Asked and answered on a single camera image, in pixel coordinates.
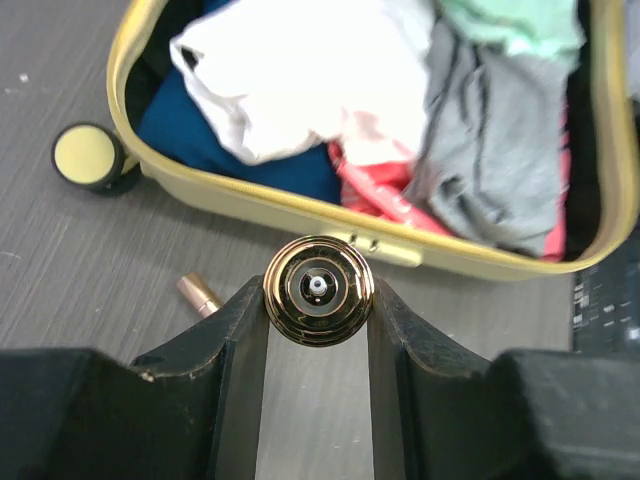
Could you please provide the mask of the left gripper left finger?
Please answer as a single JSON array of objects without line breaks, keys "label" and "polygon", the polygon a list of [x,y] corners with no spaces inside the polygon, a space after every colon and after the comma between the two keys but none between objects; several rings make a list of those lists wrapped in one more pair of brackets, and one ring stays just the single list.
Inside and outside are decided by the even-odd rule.
[{"label": "left gripper left finger", "polygon": [[123,364],[91,348],[1,353],[5,479],[251,479],[269,322],[254,277]]}]

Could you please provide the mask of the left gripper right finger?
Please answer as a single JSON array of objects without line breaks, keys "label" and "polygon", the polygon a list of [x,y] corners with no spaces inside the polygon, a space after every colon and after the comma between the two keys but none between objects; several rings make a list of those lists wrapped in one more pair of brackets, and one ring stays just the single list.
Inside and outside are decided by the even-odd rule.
[{"label": "left gripper right finger", "polygon": [[635,479],[639,359],[512,349],[488,360],[378,282],[368,325],[378,479]]}]

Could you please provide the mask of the rose gold lipstick tube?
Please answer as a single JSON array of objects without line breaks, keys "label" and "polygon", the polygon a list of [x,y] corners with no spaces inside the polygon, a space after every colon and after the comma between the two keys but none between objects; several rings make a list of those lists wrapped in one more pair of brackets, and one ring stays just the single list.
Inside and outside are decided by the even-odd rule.
[{"label": "rose gold lipstick tube", "polygon": [[222,306],[221,300],[195,272],[182,276],[176,286],[202,318],[214,314]]}]

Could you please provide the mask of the grey shirt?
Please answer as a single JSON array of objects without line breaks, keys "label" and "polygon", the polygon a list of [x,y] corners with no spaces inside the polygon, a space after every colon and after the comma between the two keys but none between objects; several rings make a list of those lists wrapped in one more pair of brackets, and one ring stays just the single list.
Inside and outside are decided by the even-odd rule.
[{"label": "grey shirt", "polygon": [[414,206],[481,244],[540,257],[563,190],[565,69],[432,32],[424,155],[404,191]]}]

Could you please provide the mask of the pink patterned shirt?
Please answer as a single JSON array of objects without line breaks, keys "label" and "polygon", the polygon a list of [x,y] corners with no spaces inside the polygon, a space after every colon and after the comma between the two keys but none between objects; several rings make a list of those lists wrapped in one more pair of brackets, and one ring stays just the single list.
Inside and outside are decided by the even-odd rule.
[{"label": "pink patterned shirt", "polygon": [[[541,259],[560,261],[565,252],[566,214],[565,201],[569,190],[571,151],[567,111],[562,111],[560,128],[559,172],[563,182],[561,195],[556,202],[556,224],[545,239]],[[454,237],[433,215],[415,207],[402,196],[402,190],[411,180],[406,163],[387,162],[369,166],[350,163],[340,143],[334,141],[327,147],[329,159],[338,175],[341,187],[341,205],[355,212],[368,214],[431,234]]]}]

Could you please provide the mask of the blue shirt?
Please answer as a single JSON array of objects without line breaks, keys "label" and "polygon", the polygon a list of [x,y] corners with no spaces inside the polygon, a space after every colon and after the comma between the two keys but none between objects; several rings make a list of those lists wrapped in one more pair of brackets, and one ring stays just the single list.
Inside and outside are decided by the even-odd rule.
[{"label": "blue shirt", "polygon": [[170,41],[188,23],[225,5],[224,1],[170,1],[164,7],[140,57],[157,82],[136,134],[149,147],[190,168],[339,204],[341,184],[326,146],[250,165],[220,141],[229,141],[243,129],[236,128],[205,93],[195,77],[195,55],[172,47]]}]

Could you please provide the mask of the white cloth garment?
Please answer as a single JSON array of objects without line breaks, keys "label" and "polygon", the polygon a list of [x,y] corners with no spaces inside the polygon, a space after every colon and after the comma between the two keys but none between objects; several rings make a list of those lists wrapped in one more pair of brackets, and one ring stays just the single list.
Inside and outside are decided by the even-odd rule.
[{"label": "white cloth garment", "polygon": [[416,159],[428,123],[427,1],[234,1],[170,41],[258,165],[326,141],[358,165]]}]

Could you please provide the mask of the green tissue packet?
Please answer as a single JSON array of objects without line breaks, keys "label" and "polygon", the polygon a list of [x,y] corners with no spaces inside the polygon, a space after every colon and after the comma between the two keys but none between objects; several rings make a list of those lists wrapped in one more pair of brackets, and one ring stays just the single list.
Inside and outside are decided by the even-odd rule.
[{"label": "green tissue packet", "polygon": [[450,0],[443,16],[466,39],[499,46],[509,56],[533,55],[574,71],[585,42],[574,0]]}]

